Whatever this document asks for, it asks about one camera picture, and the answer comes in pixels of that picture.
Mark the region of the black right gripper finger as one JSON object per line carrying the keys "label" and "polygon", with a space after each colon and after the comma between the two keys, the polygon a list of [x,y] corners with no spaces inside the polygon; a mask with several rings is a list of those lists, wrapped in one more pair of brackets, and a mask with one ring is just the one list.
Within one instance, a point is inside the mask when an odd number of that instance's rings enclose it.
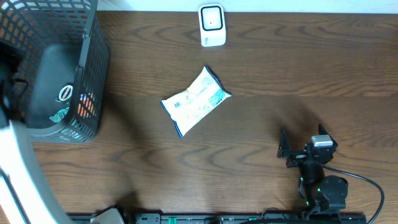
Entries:
{"label": "black right gripper finger", "polygon": [[277,158],[286,158],[291,152],[289,140],[284,129],[281,129]]}
{"label": "black right gripper finger", "polygon": [[326,131],[326,129],[323,127],[322,124],[318,125],[318,134],[319,135],[328,135],[329,137],[331,137],[328,132]]}

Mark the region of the cream snack bag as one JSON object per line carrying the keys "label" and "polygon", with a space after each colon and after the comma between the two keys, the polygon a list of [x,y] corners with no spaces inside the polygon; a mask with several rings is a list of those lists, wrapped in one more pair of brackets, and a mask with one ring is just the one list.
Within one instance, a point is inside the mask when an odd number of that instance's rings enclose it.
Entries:
{"label": "cream snack bag", "polygon": [[194,125],[231,96],[220,79],[205,66],[188,88],[160,104],[174,122],[178,136],[183,138]]}

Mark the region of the green Zam-Buk ointment box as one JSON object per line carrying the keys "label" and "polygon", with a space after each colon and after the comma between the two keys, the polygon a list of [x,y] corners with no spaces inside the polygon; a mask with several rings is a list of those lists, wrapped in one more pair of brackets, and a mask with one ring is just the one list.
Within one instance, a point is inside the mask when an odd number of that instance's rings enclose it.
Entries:
{"label": "green Zam-Buk ointment box", "polygon": [[65,85],[58,96],[56,97],[55,101],[62,103],[62,104],[69,104],[73,94],[73,86],[72,85]]}

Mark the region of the teal white tissue packet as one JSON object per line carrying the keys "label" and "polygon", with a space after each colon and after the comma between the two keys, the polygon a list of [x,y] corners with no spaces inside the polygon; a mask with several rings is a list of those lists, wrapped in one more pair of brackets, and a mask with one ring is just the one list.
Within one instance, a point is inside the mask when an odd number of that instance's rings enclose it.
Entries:
{"label": "teal white tissue packet", "polygon": [[68,111],[69,107],[61,109],[60,111],[56,112],[53,116],[51,116],[49,119],[54,123],[59,123],[64,117],[66,117]]}

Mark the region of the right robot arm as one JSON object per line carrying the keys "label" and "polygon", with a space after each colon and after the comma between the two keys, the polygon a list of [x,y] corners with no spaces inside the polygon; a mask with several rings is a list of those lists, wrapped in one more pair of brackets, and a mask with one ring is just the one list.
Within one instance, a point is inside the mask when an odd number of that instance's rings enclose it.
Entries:
{"label": "right robot arm", "polygon": [[338,143],[322,125],[301,151],[292,150],[286,132],[281,131],[277,157],[286,160],[286,167],[297,167],[300,171],[298,191],[308,207],[301,217],[306,220],[316,215],[338,216],[346,208],[348,181],[324,173],[324,165],[333,159],[337,147]]}

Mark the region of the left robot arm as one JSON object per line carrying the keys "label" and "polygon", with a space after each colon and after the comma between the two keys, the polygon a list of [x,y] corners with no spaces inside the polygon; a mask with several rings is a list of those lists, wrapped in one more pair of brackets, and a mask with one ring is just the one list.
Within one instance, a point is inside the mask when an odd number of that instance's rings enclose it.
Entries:
{"label": "left robot arm", "polygon": [[[95,138],[103,100],[109,49],[105,43],[82,45],[76,69],[73,99],[64,121],[51,133],[69,143],[87,142]],[[6,120],[1,127],[1,185],[8,196],[1,206],[10,222],[73,223],[55,198],[35,156],[31,139],[35,136],[20,121]]]}

